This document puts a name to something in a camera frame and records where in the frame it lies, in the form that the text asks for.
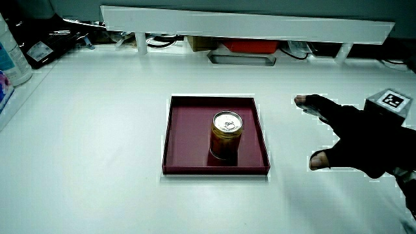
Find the person's right hand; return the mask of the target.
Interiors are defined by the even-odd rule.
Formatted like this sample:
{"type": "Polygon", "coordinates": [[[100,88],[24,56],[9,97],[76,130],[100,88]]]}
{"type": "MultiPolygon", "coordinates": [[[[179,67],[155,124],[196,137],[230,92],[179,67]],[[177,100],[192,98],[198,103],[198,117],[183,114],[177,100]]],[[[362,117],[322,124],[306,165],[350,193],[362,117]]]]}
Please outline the person's right hand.
{"type": "Polygon", "coordinates": [[[415,130],[387,123],[386,119],[350,105],[339,105],[318,94],[297,95],[296,106],[315,109],[320,120],[339,137],[329,149],[314,152],[311,170],[347,167],[377,179],[395,168],[415,170],[415,130]]]}

